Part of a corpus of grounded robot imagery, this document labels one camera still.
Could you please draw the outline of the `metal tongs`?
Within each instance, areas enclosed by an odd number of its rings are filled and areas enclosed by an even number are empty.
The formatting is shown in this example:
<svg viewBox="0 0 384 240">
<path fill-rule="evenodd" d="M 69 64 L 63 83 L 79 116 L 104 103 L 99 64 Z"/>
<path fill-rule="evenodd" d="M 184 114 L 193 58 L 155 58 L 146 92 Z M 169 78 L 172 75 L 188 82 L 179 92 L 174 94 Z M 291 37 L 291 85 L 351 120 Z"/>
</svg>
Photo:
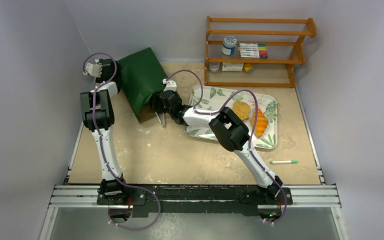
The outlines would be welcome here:
<svg viewBox="0 0 384 240">
<path fill-rule="evenodd" d="M 160 123 L 160 125 L 165 128 L 166 127 L 166 117 L 165 117 L 165 113 L 155 113 L 156 115 L 156 118 L 158 120 L 158 122 Z"/>
</svg>

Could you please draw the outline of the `green paper bag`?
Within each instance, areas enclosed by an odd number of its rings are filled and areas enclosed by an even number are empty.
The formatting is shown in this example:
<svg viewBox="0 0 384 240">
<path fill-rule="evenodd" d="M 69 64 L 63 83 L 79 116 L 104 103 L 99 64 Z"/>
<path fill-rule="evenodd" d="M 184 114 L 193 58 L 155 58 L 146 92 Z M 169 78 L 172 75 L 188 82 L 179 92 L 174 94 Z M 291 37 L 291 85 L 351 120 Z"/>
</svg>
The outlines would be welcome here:
<svg viewBox="0 0 384 240">
<path fill-rule="evenodd" d="M 154 118 L 152 96 L 163 91 L 162 81 L 168 77 L 154 51 L 148 47 L 117 60 L 117 63 L 121 90 L 137 121 L 142 123 Z"/>
</svg>

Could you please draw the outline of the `brown fake bread roll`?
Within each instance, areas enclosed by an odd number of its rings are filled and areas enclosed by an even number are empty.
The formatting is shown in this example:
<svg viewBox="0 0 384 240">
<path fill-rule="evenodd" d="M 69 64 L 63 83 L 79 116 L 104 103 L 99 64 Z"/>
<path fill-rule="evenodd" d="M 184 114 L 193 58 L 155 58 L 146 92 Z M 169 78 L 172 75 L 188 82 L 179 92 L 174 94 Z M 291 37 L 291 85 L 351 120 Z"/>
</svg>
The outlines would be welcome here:
<svg viewBox="0 0 384 240">
<path fill-rule="evenodd" d="M 248 120 L 250 117 L 251 108 L 244 101 L 235 101 L 232 110 L 242 121 Z"/>
</svg>

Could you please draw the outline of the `orange fake croissant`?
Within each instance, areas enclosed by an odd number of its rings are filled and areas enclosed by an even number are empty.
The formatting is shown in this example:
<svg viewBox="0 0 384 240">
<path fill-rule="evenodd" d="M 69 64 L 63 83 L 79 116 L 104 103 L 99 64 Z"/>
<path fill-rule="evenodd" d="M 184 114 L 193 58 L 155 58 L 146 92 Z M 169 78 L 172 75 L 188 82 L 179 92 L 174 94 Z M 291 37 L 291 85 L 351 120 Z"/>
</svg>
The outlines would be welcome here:
<svg viewBox="0 0 384 240">
<path fill-rule="evenodd" d="M 255 129 L 254 129 L 254 135 L 257 138 L 261 138 L 263 136 L 263 134 L 265 133 L 265 131 L 269 125 L 269 122 L 267 121 L 266 117 L 264 116 L 264 114 L 260 108 L 258 108 L 257 111 L 253 112 L 252 118 L 250 121 L 252 124 L 254 122 L 256 122 Z"/>
</svg>

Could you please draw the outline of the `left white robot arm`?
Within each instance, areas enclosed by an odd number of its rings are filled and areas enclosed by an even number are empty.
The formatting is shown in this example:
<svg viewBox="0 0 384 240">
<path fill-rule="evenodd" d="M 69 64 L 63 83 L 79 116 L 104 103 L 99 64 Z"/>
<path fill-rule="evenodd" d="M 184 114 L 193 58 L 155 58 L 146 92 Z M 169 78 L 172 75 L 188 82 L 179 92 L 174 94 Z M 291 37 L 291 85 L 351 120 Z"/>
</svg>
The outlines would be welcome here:
<svg viewBox="0 0 384 240">
<path fill-rule="evenodd" d="M 111 102 L 111 97 L 120 92 L 119 68 L 119 64 L 112 59 L 86 62 L 83 73 L 93 76 L 98 86 L 91 91 L 82 92 L 79 97 L 83 125 L 91 132 L 98 149 L 102 177 L 98 196 L 122 205 L 128 201 L 129 191 L 123 186 L 123 172 L 115 151 L 115 114 Z"/>
</svg>

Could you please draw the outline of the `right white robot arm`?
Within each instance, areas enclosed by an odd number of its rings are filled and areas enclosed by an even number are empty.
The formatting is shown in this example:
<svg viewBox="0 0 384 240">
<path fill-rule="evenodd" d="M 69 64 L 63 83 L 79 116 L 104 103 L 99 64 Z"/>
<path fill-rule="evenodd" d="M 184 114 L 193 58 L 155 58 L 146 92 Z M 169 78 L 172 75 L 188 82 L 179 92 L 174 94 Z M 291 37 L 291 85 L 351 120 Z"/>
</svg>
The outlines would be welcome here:
<svg viewBox="0 0 384 240">
<path fill-rule="evenodd" d="M 176 91 L 155 92 L 151 98 L 151 108 L 158 113 L 169 113 L 178 125 L 210 128 L 219 144 L 227 151 L 235 153 L 245 164 L 260 189 L 262 200 L 268 204 L 287 194 L 280 178 L 265 164 L 252 144 L 252 136 L 247 125 L 227 106 L 219 111 L 198 112 L 185 105 Z"/>
</svg>

